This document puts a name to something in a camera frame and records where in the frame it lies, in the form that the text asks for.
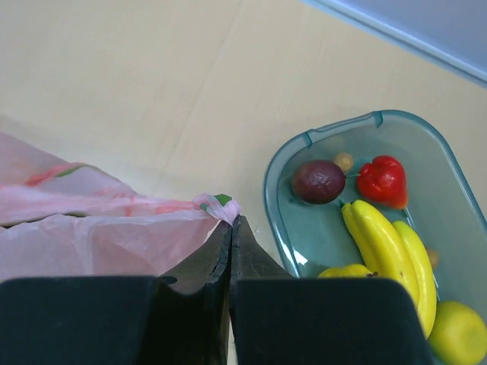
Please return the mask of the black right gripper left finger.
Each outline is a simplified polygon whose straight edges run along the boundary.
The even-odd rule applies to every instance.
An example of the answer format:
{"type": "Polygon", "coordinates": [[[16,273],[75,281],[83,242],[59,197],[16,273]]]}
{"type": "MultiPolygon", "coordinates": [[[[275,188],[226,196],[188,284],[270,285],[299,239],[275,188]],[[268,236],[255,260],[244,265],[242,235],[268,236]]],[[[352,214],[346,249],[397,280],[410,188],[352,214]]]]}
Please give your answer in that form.
{"type": "Polygon", "coordinates": [[[224,364],[231,227],[159,277],[1,285],[3,364],[224,364]]]}

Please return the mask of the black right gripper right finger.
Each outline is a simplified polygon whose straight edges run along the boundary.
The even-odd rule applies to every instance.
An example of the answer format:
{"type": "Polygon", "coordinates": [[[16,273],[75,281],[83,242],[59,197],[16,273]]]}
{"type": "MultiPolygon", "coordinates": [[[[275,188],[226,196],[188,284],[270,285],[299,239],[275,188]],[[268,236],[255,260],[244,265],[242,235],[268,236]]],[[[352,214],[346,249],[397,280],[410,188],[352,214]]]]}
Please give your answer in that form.
{"type": "Polygon", "coordinates": [[[412,300],[383,278],[294,278],[234,222],[230,314],[241,364],[431,364],[412,300]]]}

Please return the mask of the pink plastic bag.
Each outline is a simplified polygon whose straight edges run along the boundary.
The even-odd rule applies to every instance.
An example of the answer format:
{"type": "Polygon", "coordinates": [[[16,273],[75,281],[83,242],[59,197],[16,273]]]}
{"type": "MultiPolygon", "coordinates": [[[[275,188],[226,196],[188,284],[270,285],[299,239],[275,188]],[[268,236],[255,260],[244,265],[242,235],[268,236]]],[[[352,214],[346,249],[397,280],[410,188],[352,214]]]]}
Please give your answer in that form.
{"type": "Polygon", "coordinates": [[[138,194],[85,163],[1,136],[1,278],[162,275],[240,214],[227,195],[138,194]]]}

